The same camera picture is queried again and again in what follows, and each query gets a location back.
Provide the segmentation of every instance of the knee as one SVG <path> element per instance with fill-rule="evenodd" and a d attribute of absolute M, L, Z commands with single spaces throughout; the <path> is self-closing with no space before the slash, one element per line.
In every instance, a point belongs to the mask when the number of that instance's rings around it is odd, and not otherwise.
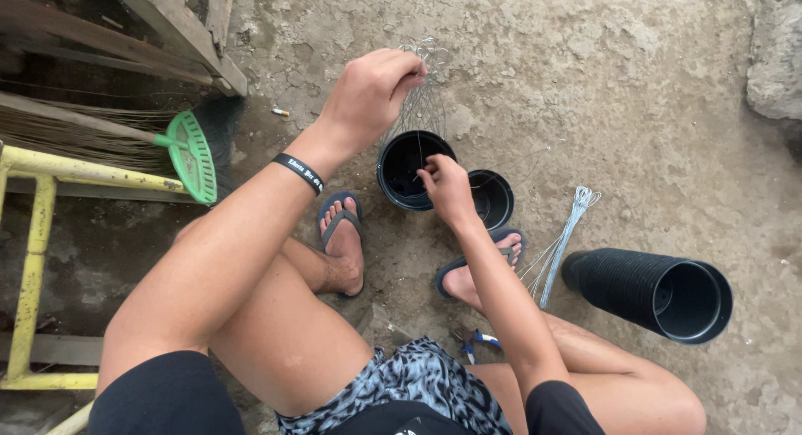
<path fill-rule="evenodd" d="M 681 435 L 702 435 L 707 429 L 707 414 L 696 394 L 679 378 L 671 377 L 665 387 L 667 408 L 665 418 L 672 421 L 670 433 Z"/>
<path fill-rule="evenodd" d="M 178 235 L 175 235 L 175 239 L 173 239 L 173 245 L 178 244 L 178 242 L 195 226 L 198 222 L 201 221 L 203 216 L 198 217 L 194 221 L 187 224 L 186 227 L 182 228 L 181 231 L 178 232 Z"/>
<path fill-rule="evenodd" d="M 687 389 L 687 395 L 679 399 L 676 405 L 675 418 L 682 421 L 683 425 L 680 433 L 702 435 L 707 429 L 707 414 L 698 397 Z"/>

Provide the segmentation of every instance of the black wristband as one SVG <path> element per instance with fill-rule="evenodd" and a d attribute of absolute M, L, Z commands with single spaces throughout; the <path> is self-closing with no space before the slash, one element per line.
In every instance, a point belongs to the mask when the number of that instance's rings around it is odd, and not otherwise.
<path fill-rule="evenodd" d="M 323 180 L 321 180 L 320 176 L 317 175 L 308 165 L 302 163 L 301 160 L 286 153 L 278 153 L 271 162 L 283 164 L 287 166 L 289 170 L 292 170 L 296 174 L 300 175 L 301 178 L 306 180 L 306 182 L 312 186 L 312 189 L 315 190 L 316 196 L 323 192 Z"/>

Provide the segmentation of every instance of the wrist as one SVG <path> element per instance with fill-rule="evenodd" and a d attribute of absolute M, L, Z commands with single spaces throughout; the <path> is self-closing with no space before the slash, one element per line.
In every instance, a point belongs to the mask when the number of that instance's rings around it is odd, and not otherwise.
<path fill-rule="evenodd" d="M 331 142 L 337 139 L 330 130 L 314 123 L 305 129 L 284 153 L 306 163 L 324 182 L 337 172 L 352 156 L 340 145 Z"/>
<path fill-rule="evenodd" d="M 485 223 L 482 222 L 482 219 L 475 211 L 470 211 L 459 217 L 454 217 L 448 222 L 448 226 L 451 227 L 457 238 L 472 235 L 476 232 L 487 231 Z"/>

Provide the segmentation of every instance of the foot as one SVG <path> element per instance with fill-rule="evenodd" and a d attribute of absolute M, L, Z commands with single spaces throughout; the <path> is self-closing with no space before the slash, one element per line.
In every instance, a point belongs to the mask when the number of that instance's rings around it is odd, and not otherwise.
<path fill-rule="evenodd" d="M 509 247 L 510 245 L 513 247 L 513 271 L 515 271 L 515 263 L 518 263 L 518 255 L 520 254 L 520 235 L 511 233 L 496 243 L 497 247 Z M 443 288 L 448 294 L 467 303 L 479 313 L 485 314 L 482 309 L 482 303 L 479 301 L 479 295 L 476 293 L 476 285 L 473 284 L 471 270 L 467 266 L 448 271 L 446 276 L 443 277 Z"/>
<path fill-rule="evenodd" d="M 321 236 L 326 231 L 326 227 L 331 224 L 331 219 L 343 210 L 357 214 L 356 202 L 353 198 L 346 197 L 345 203 L 337 200 L 329 208 L 326 217 L 320 220 Z M 326 255 L 342 261 L 343 270 L 346 271 L 342 280 L 337 280 L 337 289 L 333 291 L 344 292 L 348 296 L 355 296 L 359 293 L 363 286 L 363 269 L 365 268 L 365 260 L 362 257 L 362 239 L 359 238 L 354 224 L 348 219 L 343 219 L 337 224 L 335 232 L 329 238 L 329 243 L 326 244 Z"/>

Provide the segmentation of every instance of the broom bristles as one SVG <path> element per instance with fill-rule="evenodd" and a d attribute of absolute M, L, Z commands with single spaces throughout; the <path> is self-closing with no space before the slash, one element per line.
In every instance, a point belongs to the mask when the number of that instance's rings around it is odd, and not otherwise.
<path fill-rule="evenodd" d="M 175 117 L 171 111 L 142 111 L 84 106 L 57 101 L 30 99 L 150 133 L 163 133 Z M 231 145 L 236 121 L 245 108 L 240 96 L 222 97 L 198 105 L 193 114 L 212 152 L 217 182 L 217 203 L 236 189 L 230 176 Z M 167 149 L 148 142 L 59 119 L 33 116 L 0 106 L 0 139 L 8 145 L 53 153 L 88 162 L 105 164 L 147 174 L 177 177 Z"/>
<path fill-rule="evenodd" d="M 231 144 L 236 134 L 236 122 L 245 109 L 245 99 L 229 96 L 205 101 L 193 109 L 195 119 L 203 131 L 212 152 L 217 202 L 220 203 L 237 188 L 231 178 Z"/>

